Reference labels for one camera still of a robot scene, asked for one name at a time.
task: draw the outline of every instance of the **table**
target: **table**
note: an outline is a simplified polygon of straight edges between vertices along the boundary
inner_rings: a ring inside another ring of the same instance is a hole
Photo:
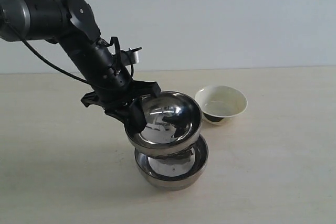
[[[246,112],[204,123],[204,174],[162,192],[123,125],[60,74],[0,76],[0,223],[335,223],[336,67],[136,72],[194,96],[224,84]]]

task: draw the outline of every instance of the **stainless steel bowl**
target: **stainless steel bowl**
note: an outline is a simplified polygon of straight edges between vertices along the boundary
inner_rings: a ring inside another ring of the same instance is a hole
[[[158,98],[143,98],[146,128],[128,139],[141,153],[167,156],[181,152],[195,143],[201,133],[202,111],[196,101],[182,93],[163,91]]]
[[[141,175],[153,186],[177,191],[194,184],[202,175],[208,159],[208,147],[200,135],[187,151],[166,158],[151,158],[135,149]]]

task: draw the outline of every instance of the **white wall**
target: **white wall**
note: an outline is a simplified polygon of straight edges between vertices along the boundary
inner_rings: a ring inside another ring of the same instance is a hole
[[[142,46],[137,70],[336,64],[336,0],[86,0],[102,36]],[[59,46],[34,42],[75,71]],[[0,72],[52,72],[25,47],[0,41]]]

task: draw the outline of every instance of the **white bowl rim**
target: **white bowl rim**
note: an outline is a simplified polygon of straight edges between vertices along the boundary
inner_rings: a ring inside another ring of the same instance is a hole
[[[207,114],[207,115],[210,115],[210,116],[213,116],[213,117],[215,117],[215,118],[233,118],[233,117],[238,116],[238,115],[240,115],[240,114],[242,114],[242,113],[244,113],[244,112],[246,111],[246,109],[247,109],[247,107],[248,107],[248,100],[247,100],[245,94],[244,94],[243,92],[241,92],[240,90],[236,89],[236,88],[233,88],[233,87],[231,87],[231,86],[225,86],[225,85],[215,85],[215,84],[213,84],[213,85],[207,85],[207,86],[202,87],[201,89],[199,89],[199,90],[196,92],[196,95],[195,95],[195,101],[196,101],[197,103],[198,103],[198,101],[197,101],[197,99],[196,99],[196,96],[197,96],[200,92],[202,92],[204,89],[207,89],[207,88],[230,88],[230,89],[233,89],[233,90],[235,90],[235,91],[238,91],[238,93],[240,93],[240,94],[244,97],[244,99],[245,99],[245,101],[246,101],[246,106],[245,106],[245,108],[244,108],[242,111],[240,111],[239,113],[236,113],[236,114],[234,114],[234,115],[222,116],[222,115],[215,115],[215,114],[210,114],[210,113],[204,112],[204,110],[202,109],[201,105],[199,104],[199,107],[201,108],[201,110],[202,110],[203,113],[205,113],[205,114]]]

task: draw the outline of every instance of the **black robot arm segment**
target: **black robot arm segment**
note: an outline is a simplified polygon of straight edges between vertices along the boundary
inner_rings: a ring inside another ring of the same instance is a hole
[[[156,82],[133,80],[126,68],[137,62],[138,49],[123,51],[117,37],[107,43],[84,0],[0,0],[0,37],[5,41],[45,40],[60,44],[93,92],[82,103],[101,106],[135,132],[146,127],[141,98],[157,97]],[[108,47],[115,46],[115,55]]]

